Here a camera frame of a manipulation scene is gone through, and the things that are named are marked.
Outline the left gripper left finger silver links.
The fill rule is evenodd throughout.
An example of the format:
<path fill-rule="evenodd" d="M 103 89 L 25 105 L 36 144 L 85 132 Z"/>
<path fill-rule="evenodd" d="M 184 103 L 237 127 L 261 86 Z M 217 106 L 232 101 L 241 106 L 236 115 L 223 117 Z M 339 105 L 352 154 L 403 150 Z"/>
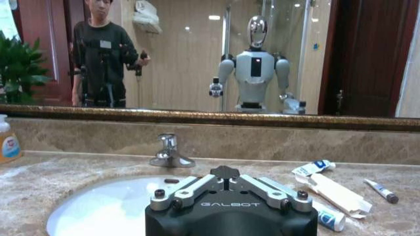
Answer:
<path fill-rule="evenodd" d="M 149 208 L 153 211 L 164 211 L 171 206 L 184 209 L 195 204 L 196 198 L 208 190 L 223 189 L 223 177 L 215 174 L 207 174 L 203 177 L 188 176 L 173 186 L 155 190 L 149 200 Z"/>

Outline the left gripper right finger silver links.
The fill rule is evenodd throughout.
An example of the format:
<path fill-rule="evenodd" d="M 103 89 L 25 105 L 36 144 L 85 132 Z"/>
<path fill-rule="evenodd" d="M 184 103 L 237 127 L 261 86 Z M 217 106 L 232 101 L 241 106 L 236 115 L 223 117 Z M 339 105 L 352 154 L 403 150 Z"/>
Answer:
<path fill-rule="evenodd" d="M 256 194 L 273 209 L 285 211 L 287 204 L 289 204 L 297 212 L 312 211 L 312 197 L 308 196 L 307 192 L 304 191 L 304 196 L 300 196 L 297 190 L 267 177 L 255 178 L 245 174 L 233 175 L 228 185 L 231 190 L 249 191 Z"/>

